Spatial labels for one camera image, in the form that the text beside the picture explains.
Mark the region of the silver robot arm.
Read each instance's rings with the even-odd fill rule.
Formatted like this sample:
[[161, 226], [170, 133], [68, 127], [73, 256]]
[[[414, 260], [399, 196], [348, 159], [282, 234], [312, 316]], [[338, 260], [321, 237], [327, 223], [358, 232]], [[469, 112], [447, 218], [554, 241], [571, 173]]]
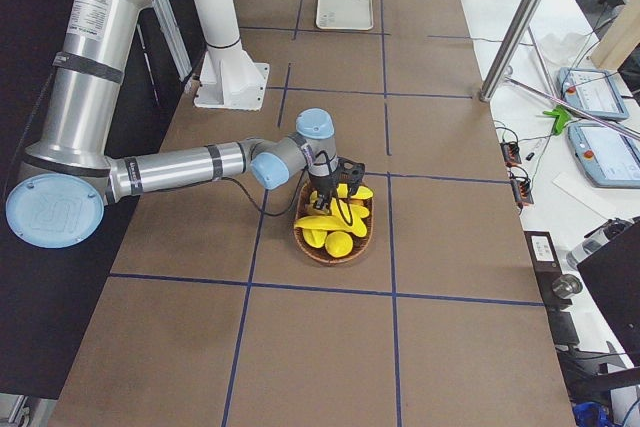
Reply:
[[343, 173], [330, 114], [300, 113], [277, 142], [261, 138], [113, 159], [105, 146], [140, 12], [154, 0], [74, 0], [41, 138], [24, 153], [9, 193], [8, 225], [22, 241], [65, 248], [99, 226], [107, 205], [251, 173], [268, 190], [306, 171], [319, 207]]

